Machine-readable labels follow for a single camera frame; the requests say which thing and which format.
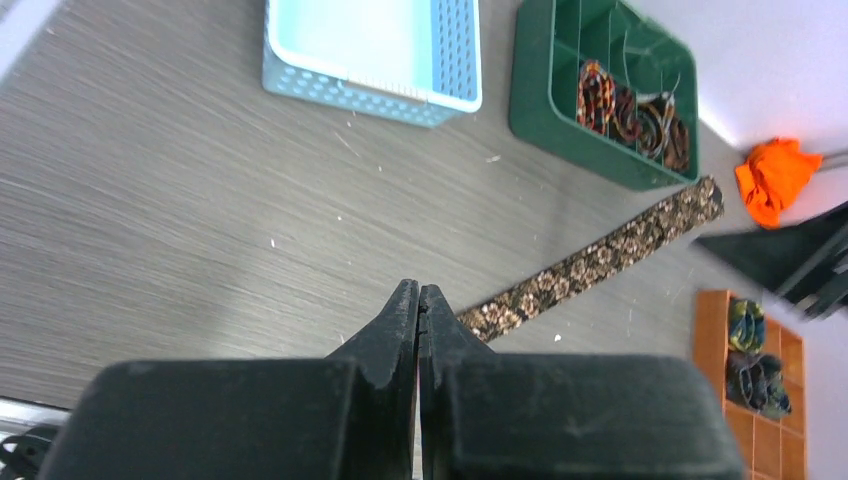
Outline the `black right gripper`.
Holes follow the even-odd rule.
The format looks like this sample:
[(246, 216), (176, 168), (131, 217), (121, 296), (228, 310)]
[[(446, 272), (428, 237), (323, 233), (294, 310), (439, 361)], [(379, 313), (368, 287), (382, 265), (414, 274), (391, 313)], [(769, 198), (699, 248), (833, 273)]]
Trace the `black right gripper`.
[(807, 320), (826, 318), (847, 296), (847, 207), (777, 229), (701, 235), (695, 244), (789, 301)]

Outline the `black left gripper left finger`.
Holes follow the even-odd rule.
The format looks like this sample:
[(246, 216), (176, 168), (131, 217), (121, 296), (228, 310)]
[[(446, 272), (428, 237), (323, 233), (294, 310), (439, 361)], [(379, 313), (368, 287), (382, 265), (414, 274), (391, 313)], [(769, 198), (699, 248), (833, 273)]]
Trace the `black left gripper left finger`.
[(323, 358), (137, 360), (86, 387), (43, 479), (408, 479), (419, 285)]

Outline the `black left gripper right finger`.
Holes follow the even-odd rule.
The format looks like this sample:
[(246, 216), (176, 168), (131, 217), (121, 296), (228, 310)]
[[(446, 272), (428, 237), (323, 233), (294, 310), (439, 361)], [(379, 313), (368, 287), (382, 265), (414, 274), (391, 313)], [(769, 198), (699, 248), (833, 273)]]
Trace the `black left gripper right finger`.
[(439, 287), (419, 299), (427, 479), (743, 479), (712, 386), (649, 354), (497, 353)]

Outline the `brown floral tie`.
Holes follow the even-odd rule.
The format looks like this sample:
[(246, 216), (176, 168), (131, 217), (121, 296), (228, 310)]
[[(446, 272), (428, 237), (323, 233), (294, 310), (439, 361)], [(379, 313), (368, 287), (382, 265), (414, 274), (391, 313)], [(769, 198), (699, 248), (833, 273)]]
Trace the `brown floral tie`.
[(489, 342), (719, 219), (723, 193), (712, 176), (658, 201), (579, 251), (456, 315)]

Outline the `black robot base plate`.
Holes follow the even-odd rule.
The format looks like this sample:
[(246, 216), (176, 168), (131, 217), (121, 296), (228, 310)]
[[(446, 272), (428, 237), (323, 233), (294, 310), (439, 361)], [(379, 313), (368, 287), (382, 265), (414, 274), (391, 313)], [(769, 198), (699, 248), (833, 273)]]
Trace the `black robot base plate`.
[(1, 480), (35, 479), (59, 428), (38, 425), (1, 441)]

